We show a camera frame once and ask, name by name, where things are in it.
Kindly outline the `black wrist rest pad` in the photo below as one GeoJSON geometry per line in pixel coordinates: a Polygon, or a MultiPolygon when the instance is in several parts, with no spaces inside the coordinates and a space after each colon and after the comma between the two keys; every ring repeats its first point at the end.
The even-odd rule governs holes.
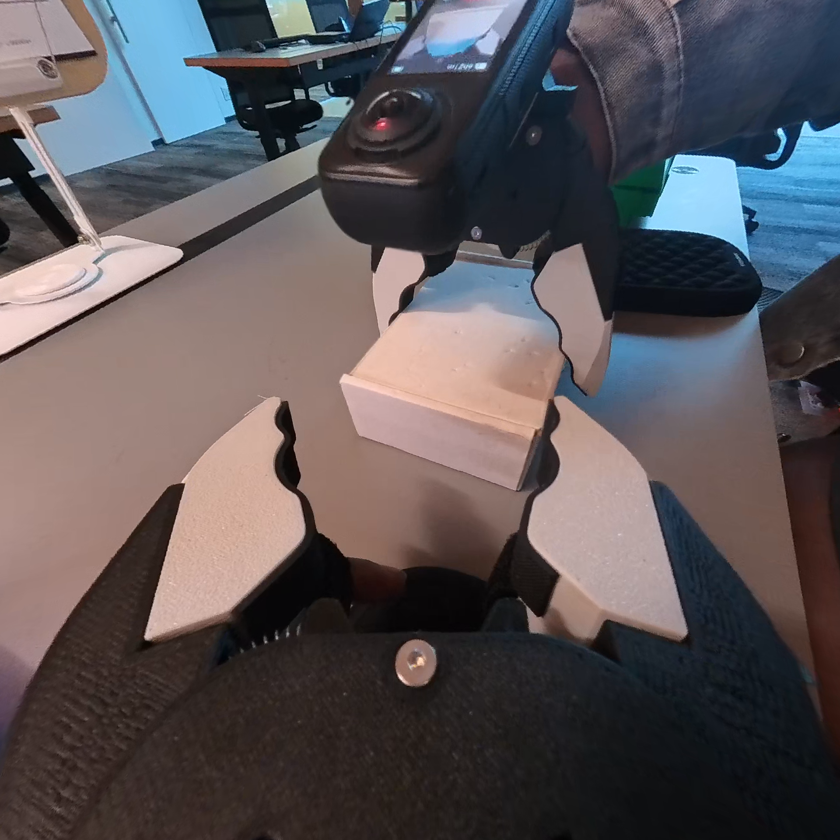
{"type": "Polygon", "coordinates": [[[759,301],[758,272],[739,248],[706,234],[621,228],[614,309],[691,318],[741,316],[759,301]]]}

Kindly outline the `person's grey jacket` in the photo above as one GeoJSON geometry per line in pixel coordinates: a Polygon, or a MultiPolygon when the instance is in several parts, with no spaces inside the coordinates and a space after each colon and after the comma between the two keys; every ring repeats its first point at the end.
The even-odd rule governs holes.
{"type": "Polygon", "coordinates": [[[779,446],[838,434],[839,257],[759,315],[779,446]]]}

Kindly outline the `black office chair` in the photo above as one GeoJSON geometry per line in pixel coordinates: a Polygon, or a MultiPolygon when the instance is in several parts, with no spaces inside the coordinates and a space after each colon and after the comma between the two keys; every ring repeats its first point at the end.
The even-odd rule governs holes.
{"type": "Polygon", "coordinates": [[[781,168],[793,155],[802,136],[803,122],[792,123],[752,136],[742,136],[726,142],[721,155],[736,166],[763,171],[781,168]]]}
{"type": "MultiPolygon", "coordinates": [[[[217,51],[245,49],[252,42],[265,44],[278,36],[266,2],[200,1],[198,5],[217,51]]],[[[212,73],[225,80],[236,120],[247,131],[259,131],[250,96],[259,94],[268,125],[284,140],[288,151],[298,147],[299,132],[310,130],[323,117],[321,104],[311,99],[307,89],[298,87],[297,70],[213,69],[212,73]]]]}

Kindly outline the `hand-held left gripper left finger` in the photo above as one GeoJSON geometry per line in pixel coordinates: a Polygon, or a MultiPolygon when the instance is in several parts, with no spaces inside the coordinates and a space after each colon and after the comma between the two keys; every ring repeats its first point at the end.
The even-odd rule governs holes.
{"type": "Polygon", "coordinates": [[[232,622],[310,543],[296,431],[269,397],[218,439],[182,483],[143,640],[232,622]]]}

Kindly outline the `wooden top office desk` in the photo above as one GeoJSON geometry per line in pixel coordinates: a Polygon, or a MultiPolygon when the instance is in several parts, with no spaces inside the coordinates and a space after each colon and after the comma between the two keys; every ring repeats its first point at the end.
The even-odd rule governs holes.
{"type": "MultiPolygon", "coordinates": [[[[382,63],[387,52],[403,33],[398,24],[384,26],[379,34],[355,43],[336,45],[310,45],[288,43],[269,46],[253,42],[253,49],[230,49],[202,56],[184,58],[187,67],[201,68],[212,72],[220,70],[297,70],[297,86],[305,88],[311,96],[311,89],[324,88],[329,95],[353,102],[361,92],[372,72],[382,63]]],[[[300,148],[297,134],[297,148],[287,150],[283,139],[274,135],[266,120],[266,109],[259,94],[252,92],[259,131],[256,133],[266,159],[274,161],[283,154],[300,148]]]]}

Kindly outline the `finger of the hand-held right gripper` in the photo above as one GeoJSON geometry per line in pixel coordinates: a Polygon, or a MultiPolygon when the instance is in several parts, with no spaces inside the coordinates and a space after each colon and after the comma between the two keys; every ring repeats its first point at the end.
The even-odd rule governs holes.
{"type": "Polygon", "coordinates": [[[456,250],[440,255],[422,255],[399,248],[371,247],[374,311],[379,330],[391,322],[414,300],[424,282],[452,266],[456,250]]]}
{"type": "Polygon", "coordinates": [[[556,325],[575,386],[595,396],[610,360],[613,318],[602,312],[583,245],[552,252],[531,288],[540,310],[556,325]]]}

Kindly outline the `white office desk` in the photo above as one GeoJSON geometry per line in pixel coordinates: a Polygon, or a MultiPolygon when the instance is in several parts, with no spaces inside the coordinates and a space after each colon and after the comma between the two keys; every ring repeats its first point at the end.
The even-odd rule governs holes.
{"type": "Polygon", "coordinates": [[[675,156],[654,213],[640,226],[720,238],[750,257],[737,168],[730,159],[675,156]]]}

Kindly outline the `white cardboard mailer box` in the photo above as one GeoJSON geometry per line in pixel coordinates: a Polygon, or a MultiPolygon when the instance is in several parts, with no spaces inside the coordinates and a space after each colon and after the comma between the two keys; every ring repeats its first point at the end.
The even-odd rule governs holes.
{"type": "Polygon", "coordinates": [[[532,271],[455,262],[340,381],[356,433],[520,490],[564,367],[532,271]]]}

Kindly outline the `instruction sheet on stand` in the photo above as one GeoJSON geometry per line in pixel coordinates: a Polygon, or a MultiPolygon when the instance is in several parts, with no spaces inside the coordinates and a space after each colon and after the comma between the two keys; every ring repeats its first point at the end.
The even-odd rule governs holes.
{"type": "Polygon", "coordinates": [[[96,21],[84,2],[59,2],[63,2],[70,11],[72,17],[95,47],[97,54],[94,57],[84,59],[62,60],[59,63],[62,77],[62,85],[59,89],[52,92],[37,93],[31,98],[16,98],[6,104],[1,102],[2,112],[10,107],[31,109],[44,103],[85,95],[94,91],[103,83],[108,68],[108,52],[96,21]]]}

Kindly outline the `white stand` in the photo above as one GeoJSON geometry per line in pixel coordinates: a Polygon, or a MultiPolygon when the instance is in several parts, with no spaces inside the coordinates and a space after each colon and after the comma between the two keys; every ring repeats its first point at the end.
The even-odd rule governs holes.
{"type": "Polygon", "coordinates": [[[101,236],[85,214],[24,108],[10,114],[79,227],[78,244],[1,279],[1,354],[8,356],[179,263],[180,248],[101,236]]]}

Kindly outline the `person's right forearm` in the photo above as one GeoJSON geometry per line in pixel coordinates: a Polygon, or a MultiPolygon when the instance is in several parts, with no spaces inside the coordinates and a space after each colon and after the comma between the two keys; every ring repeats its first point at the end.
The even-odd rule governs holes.
{"type": "Polygon", "coordinates": [[[675,154],[838,121],[839,3],[575,2],[557,81],[610,182],[675,154]]]}

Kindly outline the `printed instruction sheet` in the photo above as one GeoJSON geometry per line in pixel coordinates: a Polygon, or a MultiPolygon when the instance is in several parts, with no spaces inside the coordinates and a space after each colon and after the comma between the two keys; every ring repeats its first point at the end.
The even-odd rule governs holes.
{"type": "Polygon", "coordinates": [[[2,104],[59,89],[62,60],[96,54],[63,2],[1,2],[2,104]]]}

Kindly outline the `dark laptop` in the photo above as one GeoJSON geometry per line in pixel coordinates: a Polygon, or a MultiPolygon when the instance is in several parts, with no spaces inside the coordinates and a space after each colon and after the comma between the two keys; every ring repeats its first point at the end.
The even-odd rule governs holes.
{"type": "Polygon", "coordinates": [[[379,34],[389,1],[363,2],[353,14],[345,1],[307,1],[316,33],[308,36],[315,46],[355,43],[379,34]]]}

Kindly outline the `person's left hand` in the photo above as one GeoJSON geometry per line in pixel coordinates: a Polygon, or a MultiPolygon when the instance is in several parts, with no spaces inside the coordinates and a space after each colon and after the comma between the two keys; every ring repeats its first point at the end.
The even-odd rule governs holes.
{"type": "Polygon", "coordinates": [[[387,602],[403,595],[403,570],[363,559],[348,559],[353,603],[387,602]]]}

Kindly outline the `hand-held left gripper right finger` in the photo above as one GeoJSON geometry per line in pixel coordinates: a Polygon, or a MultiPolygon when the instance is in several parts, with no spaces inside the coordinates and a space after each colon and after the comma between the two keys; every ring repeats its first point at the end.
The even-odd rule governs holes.
{"type": "Polygon", "coordinates": [[[648,474],[567,397],[523,511],[523,601],[533,632],[592,644],[606,622],[682,642],[688,627],[648,474]]]}

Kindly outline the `green plastic bin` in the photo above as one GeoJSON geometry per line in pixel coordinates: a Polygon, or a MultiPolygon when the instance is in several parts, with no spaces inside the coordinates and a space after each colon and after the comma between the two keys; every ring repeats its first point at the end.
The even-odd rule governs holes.
{"type": "Polygon", "coordinates": [[[635,228],[654,214],[673,161],[673,156],[668,157],[612,184],[620,227],[635,228]]]}

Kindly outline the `grey desk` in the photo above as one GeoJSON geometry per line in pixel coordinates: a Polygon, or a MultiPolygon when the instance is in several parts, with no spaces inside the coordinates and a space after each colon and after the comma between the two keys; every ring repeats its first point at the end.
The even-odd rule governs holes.
{"type": "MultiPolygon", "coordinates": [[[[378,335],[369,250],[304,182],[319,149],[123,225],[209,245],[2,362],[2,735],[40,660],[162,491],[263,398],[349,556],[485,578],[525,495],[360,438],[340,391],[378,335]]],[[[814,673],[755,311],[621,312],[602,389],[561,392],[675,492],[814,673]]]]}

